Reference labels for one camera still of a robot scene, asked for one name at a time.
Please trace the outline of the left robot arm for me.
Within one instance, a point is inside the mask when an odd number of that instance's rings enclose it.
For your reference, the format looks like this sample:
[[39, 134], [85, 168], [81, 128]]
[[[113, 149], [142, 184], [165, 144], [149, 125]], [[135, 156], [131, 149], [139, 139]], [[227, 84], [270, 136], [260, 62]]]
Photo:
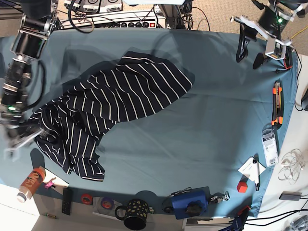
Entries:
[[266, 41], [263, 52], [257, 54], [253, 63], [256, 70], [270, 60], [283, 61], [284, 68], [289, 70], [293, 66], [292, 39], [282, 39], [282, 32], [289, 22], [296, 17], [304, 18], [308, 13], [308, 2], [306, 0], [269, 0], [263, 4], [257, 0], [252, 3], [262, 11], [260, 18], [256, 21], [248, 19], [247, 16], [232, 16], [230, 21], [240, 25], [239, 43], [236, 53], [236, 62], [241, 62], [248, 56], [248, 44], [257, 40], [260, 35]]

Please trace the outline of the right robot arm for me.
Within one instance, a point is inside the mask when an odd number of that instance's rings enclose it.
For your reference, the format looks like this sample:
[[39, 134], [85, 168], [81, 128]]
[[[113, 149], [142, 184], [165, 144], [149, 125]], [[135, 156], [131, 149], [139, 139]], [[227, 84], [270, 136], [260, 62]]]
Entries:
[[[0, 92], [0, 133], [6, 142], [4, 156], [12, 160], [19, 158], [21, 147], [43, 132], [39, 124], [29, 121], [25, 114], [36, 107], [44, 95], [46, 67], [40, 57], [58, 19], [56, 0], [21, 0], [19, 3], [23, 17], [10, 47], [16, 57], [8, 65]], [[27, 88], [31, 83], [33, 61], [42, 72], [41, 91], [38, 99], [29, 103]]]

